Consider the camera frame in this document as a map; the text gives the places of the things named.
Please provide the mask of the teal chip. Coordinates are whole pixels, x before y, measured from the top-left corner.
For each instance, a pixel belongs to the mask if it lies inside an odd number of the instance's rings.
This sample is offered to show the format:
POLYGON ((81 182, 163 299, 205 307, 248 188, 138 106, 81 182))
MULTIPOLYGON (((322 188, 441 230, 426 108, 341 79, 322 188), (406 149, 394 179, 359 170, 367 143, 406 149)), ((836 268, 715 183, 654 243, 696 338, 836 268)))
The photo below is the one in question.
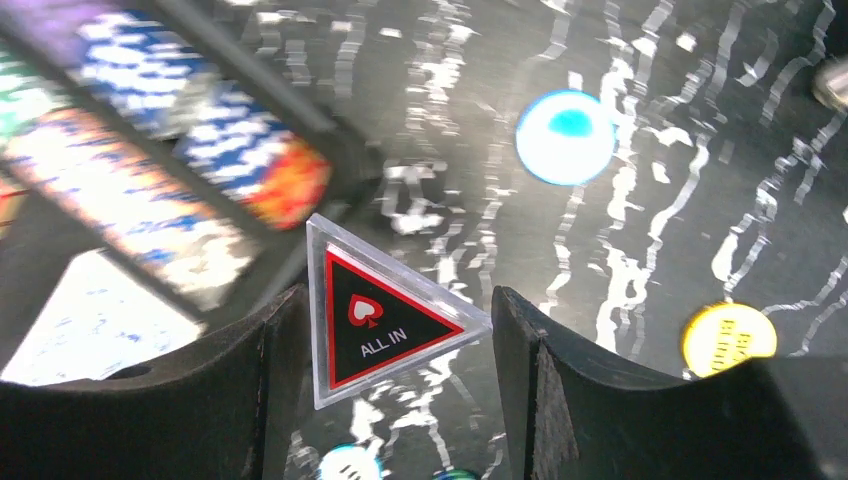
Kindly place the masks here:
POLYGON ((451 469, 434 474, 432 480, 479 480, 479 476, 469 470, 451 469))

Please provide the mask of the blue playing card deck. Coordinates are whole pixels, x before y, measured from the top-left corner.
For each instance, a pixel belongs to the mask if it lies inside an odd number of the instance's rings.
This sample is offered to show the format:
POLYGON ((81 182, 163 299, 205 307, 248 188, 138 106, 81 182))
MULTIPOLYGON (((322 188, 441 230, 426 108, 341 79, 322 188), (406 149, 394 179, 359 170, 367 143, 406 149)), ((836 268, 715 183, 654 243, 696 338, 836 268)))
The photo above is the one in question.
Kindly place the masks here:
POLYGON ((103 380, 203 331, 103 251, 90 250, 71 260, 1 379, 31 386, 103 380))

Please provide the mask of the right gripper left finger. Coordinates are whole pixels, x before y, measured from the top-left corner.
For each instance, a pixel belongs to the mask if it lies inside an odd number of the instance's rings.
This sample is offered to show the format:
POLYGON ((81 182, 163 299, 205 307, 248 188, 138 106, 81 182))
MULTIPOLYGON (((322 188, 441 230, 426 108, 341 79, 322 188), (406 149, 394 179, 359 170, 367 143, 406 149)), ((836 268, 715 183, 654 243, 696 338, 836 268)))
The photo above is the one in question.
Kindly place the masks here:
POLYGON ((308 291, 102 381, 1 387, 5 479, 280 479, 310 354, 308 291))

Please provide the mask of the light blue chip ten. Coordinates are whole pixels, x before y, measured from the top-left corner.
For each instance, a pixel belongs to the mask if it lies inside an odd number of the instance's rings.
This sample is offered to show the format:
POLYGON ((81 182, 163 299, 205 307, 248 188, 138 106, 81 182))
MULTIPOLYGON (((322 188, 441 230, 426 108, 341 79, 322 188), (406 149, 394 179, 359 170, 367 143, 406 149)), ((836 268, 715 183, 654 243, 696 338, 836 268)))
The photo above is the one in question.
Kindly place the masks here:
POLYGON ((340 445, 321 459, 319 480, 381 480, 381 461, 368 449, 357 445, 340 445))

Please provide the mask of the blue round dealer button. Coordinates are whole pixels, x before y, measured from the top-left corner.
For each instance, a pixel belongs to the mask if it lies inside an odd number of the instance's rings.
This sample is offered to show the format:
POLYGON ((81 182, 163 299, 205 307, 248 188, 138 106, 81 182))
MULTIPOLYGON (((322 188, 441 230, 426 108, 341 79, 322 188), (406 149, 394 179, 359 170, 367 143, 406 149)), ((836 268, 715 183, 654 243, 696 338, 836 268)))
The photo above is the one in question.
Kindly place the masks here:
POLYGON ((577 90, 558 90, 528 105, 514 134, 517 157, 539 180, 578 186, 609 165, 616 127, 598 99, 577 90))

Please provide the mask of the triangular all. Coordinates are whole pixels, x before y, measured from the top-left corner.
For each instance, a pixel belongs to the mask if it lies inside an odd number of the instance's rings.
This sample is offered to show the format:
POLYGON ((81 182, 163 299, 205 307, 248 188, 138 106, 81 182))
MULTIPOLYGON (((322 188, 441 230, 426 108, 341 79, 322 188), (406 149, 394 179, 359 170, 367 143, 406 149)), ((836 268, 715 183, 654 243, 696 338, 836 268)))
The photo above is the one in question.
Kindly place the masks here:
POLYGON ((306 240, 316 409, 492 330, 482 310, 322 215, 306 240))

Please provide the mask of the yellow round button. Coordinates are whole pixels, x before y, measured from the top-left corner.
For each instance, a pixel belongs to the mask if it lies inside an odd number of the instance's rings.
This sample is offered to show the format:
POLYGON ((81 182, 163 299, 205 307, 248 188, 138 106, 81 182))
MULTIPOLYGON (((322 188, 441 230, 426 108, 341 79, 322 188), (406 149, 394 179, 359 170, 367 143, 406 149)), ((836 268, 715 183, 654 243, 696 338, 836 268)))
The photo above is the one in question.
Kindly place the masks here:
POLYGON ((684 327, 681 353, 689 371, 705 378, 750 358, 777 352, 771 320, 749 305, 719 303, 696 313, 684 327))

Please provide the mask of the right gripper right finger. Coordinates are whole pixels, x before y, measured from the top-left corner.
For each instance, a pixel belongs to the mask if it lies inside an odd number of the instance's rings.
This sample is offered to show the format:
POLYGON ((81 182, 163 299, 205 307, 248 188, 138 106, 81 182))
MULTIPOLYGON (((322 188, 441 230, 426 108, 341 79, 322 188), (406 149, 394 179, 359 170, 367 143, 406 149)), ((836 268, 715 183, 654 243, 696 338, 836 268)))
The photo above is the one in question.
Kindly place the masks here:
POLYGON ((847 362, 752 359, 685 381, 612 353, 509 287, 493 347, 515 479, 843 479, 847 362))

